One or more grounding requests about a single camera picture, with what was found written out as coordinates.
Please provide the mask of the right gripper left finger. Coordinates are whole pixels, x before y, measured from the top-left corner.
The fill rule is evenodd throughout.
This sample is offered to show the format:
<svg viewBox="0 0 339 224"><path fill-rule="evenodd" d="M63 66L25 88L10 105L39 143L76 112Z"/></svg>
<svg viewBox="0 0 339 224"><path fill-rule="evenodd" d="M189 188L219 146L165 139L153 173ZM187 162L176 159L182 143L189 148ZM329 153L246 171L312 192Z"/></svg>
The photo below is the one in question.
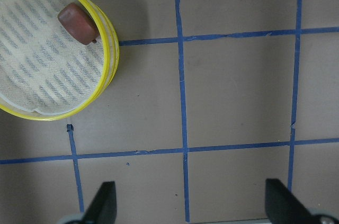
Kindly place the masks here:
<svg viewBox="0 0 339 224"><path fill-rule="evenodd" d="M79 223L114 224L117 218L115 182L103 182Z"/></svg>

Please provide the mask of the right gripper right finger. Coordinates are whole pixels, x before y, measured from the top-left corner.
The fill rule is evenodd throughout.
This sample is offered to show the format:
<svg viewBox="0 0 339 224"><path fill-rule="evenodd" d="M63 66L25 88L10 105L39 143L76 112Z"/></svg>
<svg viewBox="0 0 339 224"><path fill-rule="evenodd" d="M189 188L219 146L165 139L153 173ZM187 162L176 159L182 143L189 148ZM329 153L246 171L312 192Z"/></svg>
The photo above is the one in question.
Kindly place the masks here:
<svg viewBox="0 0 339 224"><path fill-rule="evenodd" d="M319 223L277 178L265 181L265 213L274 224Z"/></svg>

